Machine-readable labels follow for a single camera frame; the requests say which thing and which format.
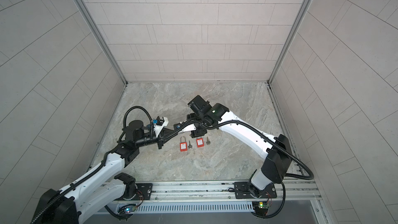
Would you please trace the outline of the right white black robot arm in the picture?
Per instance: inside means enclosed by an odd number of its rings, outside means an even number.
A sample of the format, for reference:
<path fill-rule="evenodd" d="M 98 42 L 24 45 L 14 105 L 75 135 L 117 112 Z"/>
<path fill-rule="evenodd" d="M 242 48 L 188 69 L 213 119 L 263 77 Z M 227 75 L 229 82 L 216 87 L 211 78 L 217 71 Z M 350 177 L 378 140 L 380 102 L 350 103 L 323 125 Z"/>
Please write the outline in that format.
<path fill-rule="evenodd" d="M 248 145 L 264 159 L 262 167 L 251 175 L 246 189 L 242 191 L 257 199 L 266 198 L 266 202 L 255 204 L 253 215 L 257 218 L 273 218 L 285 205 L 286 188 L 283 186 L 283 198 L 279 208 L 271 214 L 268 213 L 271 199 L 270 193 L 266 191 L 268 186 L 283 185 L 285 177 L 314 179 L 311 169 L 292 154 L 289 140 L 284 135 L 273 136 L 262 132 L 241 120 L 226 106 L 220 103 L 210 105 L 199 95 L 192 99 L 188 106 L 193 113 L 185 122 L 175 124 L 172 130 L 166 129 L 168 121 L 163 117 L 151 122 L 158 138 L 158 147 L 161 148 L 165 142 L 179 133 L 214 129 L 226 132 Z"/>

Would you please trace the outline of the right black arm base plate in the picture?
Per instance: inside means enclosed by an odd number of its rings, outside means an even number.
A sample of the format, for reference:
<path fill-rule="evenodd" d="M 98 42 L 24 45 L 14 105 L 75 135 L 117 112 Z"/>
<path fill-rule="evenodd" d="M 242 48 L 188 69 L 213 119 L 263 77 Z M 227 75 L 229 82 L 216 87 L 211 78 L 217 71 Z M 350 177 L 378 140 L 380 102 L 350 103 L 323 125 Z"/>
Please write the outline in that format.
<path fill-rule="evenodd" d="M 230 188 L 235 193 L 236 199 L 276 199 L 277 193 L 273 183 L 267 185 L 265 189 L 258 190 L 248 181 L 237 181 Z"/>

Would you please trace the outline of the red padlock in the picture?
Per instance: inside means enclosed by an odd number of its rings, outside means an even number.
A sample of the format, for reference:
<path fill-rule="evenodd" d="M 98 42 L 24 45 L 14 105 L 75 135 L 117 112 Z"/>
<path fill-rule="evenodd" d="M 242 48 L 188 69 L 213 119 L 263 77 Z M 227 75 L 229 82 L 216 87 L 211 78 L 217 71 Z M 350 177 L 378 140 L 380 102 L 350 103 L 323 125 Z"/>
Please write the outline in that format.
<path fill-rule="evenodd" d="M 196 139 L 196 142 L 197 142 L 198 148 L 204 147 L 204 145 L 205 145 L 203 138 Z"/>
<path fill-rule="evenodd" d="M 188 144 L 185 136 L 180 137 L 179 147 L 181 152 L 188 150 Z"/>

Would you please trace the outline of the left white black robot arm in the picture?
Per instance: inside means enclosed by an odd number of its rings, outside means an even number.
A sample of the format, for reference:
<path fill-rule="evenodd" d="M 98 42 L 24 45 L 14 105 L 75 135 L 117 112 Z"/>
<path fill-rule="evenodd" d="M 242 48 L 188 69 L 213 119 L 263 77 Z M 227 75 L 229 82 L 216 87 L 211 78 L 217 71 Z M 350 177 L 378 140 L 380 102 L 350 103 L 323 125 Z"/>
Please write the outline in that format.
<path fill-rule="evenodd" d="M 130 108 L 124 115 L 122 134 L 116 147 L 106 152 L 101 162 L 83 176 L 59 190 L 50 189 L 39 199 L 33 224 L 83 224 L 112 201 L 144 196 L 136 187 L 136 179 L 122 170 L 140 153 L 140 147 L 157 144 L 162 148 L 165 142 L 176 135 L 168 129 L 168 119 L 149 119 L 144 125 L 141 120 L 127 123 L 127 116 L 133 110 L 147 110 L 141 106 Z"/>

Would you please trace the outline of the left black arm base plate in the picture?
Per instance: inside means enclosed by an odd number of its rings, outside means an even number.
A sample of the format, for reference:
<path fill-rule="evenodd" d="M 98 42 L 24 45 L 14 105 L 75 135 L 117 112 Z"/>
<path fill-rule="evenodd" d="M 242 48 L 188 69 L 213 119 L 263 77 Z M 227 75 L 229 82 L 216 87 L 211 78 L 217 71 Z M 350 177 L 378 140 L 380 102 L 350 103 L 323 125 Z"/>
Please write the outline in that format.
<path fill-rule="evenodd" d="M 134 195 L 128 198 L 120 197 L 116 201 L 139 201 L 139 200 L 150 200 L 153 184 L 152 183 L 138 183 L 136 184 L 136 191 Z"/>

